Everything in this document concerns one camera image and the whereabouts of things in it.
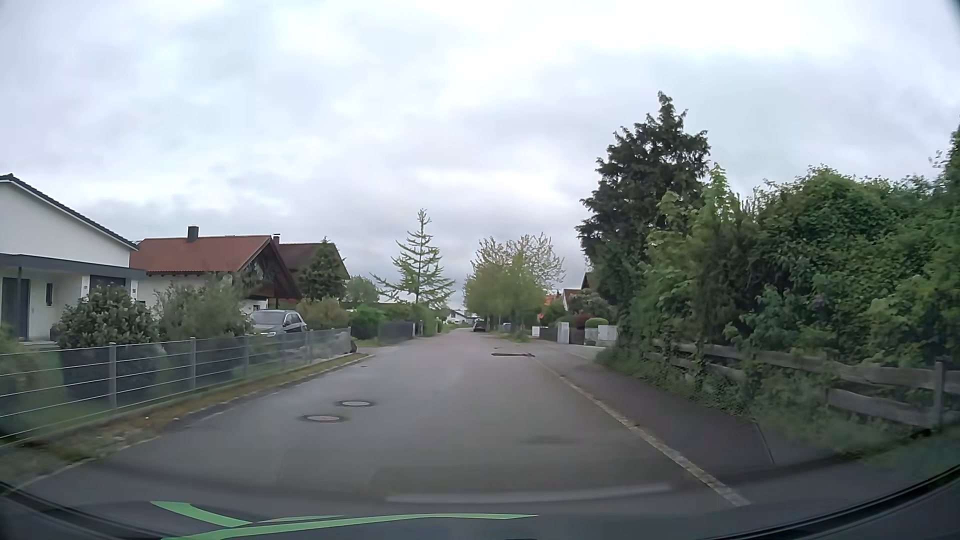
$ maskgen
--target sidewalk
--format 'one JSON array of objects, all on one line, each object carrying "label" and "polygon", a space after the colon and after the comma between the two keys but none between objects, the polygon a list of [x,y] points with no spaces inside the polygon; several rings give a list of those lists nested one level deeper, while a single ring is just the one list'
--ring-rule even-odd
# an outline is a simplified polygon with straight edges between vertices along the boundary
[{"label": "sidewalk", "polygon": [[513,345],[535,354],[550,369],[635,421],[752,503],[803,500],[835,508],[886,495],[913,483],[891,471],[860,462],[784,470],[829,458],[833,453],[769,429],[762,430],[749,418],[731,416],[608,370],[593,361],[602,350],[599,347],[538,340]]}]

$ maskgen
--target metal fence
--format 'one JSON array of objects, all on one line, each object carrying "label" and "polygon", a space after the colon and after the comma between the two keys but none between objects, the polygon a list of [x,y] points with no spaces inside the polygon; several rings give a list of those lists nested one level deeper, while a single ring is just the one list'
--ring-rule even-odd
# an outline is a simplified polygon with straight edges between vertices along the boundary
[{"label": "metal fence", "polygon": [[407,339],[413,339],[416,335],[417,327],[414,323],[408,321],[388,321],[380,323],[377,331],[377,338],[381,345],[399,343]]},{"label": "metal fence", "polygon": [[349,351],[336,329],[0,355],[0,448]]}]

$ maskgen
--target shrub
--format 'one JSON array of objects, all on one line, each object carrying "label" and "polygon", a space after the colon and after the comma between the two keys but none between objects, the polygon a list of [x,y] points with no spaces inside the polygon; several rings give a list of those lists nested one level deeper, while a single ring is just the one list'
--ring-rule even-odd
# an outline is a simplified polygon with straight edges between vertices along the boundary
[{"label": "shrub", "polygon": [[603,317],[590,317],[584,323],[584,328],[597,328],[600,325],[608,325],[610,321]]},{"label": "shrub", "polygon": [[172,285],[157,296],[160,338],[174,342],[164,349],[177,365],[188,363],[187,340],[197,338],[198,386],[228,380],[240,365],[242,352],[234,349],[239,345],[234,338],[252,331],[250,318],[240,310],[246,296],[242,285],[217,278],[200,287]]},{"label": "shrub", "polygon": [[[125,289],[111,286],[97,287],[75,306],[67,306],[56,330],[61,349],[85,349],[60,351],[60,366],[71,368],[63,370],[63,383],[87,382],[67,386],[73,399],[108,393],[109,368],[104,362],[109,360],[106,346],[110,342],[136,345],[157,340],[153,314]],[[132,392],[126,391],[146,388],[156,380],[156,358],[140,353],[133,347],[117,348],[117,392],[128,394],[127,398]]]},{"label": "shrub", "polygon": [[409,304],[390,304],[383,307],[383,314],[388,321],[413,321],[414,316]]},{"label": "shrub", "polygon": [[20,396],[13,394],[36,388],[36,374],[27,373],[36,368],[26,352],[12,330],[0,326],[0,413],[19,409]]},{"label": "shrub", "polygon": [[157,295],[154,312],[160,339],[233,337],[250,333],[250,318],[240,310],[242,286],[211,279],[204,286],[171,285]]},{"label": "shrub", "polygon": [[303,322],[310,330],[330,330],[346,328],[350,314],[340,307],[336,298],[327,297],[323,300],[304,300],[297,304],[297,313],[303,317]]},{"label": "shrub", "polygon": [[350,334],[357,339],[374,339],[383,318],[383,311],[376,307],[360,306],[350,315]]}]

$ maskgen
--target white road marking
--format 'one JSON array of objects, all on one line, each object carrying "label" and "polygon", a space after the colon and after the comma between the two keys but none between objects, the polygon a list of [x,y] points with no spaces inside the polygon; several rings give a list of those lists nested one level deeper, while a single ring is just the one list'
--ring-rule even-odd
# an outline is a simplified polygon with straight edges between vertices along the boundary
[{"label": "white road marking", "polygon": [[594,397],[592,394],[587,392],[587,390],[584,390],[580,386],[577,386],[576,384],[571,382],[567,377],[565,377],[564,375],[561,375],[560,373],[557,373],[557,371],[550,368],[540,360],[537,360],[536,358],[534,358],[534,361],[540,366],[542,366],[543,369],[549,371],[554,376],[556,376],[557,379],[562,380],[570,388],[573,388],[574,390],[579,392],[580,395],[590,400],[594,405],[597,405],[598,407],[600,407],[601,410],[611,415],[614,419],[616,419],[617,422],[619,422],[620,424],[623,424],[625,428],[632,431],[634,434],[636,434],[641,439],[646,441],[648,444],[650,444],[650,446],[659,450],[661,454],[666,455],[671,460],[673,460],[674,463],[683,467],[688,473],[693,475],[694,478],[703,482],[707,487],[715,491],[717,495],[719,495],[720,497],[723,497],[729,503],[733,504],[734,506],[746,506],[747,504],[750,504],[750,501],[747,501],[746,498],[744,498],[742,495],[737,493],[733,488],[729,487],[727,484],[718,480],[714,475],[701,469],[695,463],[693,463],[692,461],[684,457],[682,454],[680,454],[676,450],[667,446],[666,443],[661,441],[658,437],[656,437],[650,431],[642,428],[636,422],[627,418],[625,415],[621,414],[619,411],[617,411],[613,407],[603,403],[602,401]]},{"label": "white road marking", "polygon": [[648,483],[596,489],[568,491],[522,491],[508,493],[401,493],[386,498],[388,503],[559,503],[564,501],[592,501],[612,497],[666,493],[673,488],[668,483]]}]

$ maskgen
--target car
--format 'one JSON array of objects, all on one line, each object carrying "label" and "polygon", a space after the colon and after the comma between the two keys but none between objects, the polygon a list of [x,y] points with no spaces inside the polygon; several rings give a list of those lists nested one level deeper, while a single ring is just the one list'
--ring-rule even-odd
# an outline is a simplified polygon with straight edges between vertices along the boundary
[{"label": "car", "polygon": [[250,316],[253,330],[270,337],[278,333],[307,331],[303,317],[292,309],[258,309]]}]

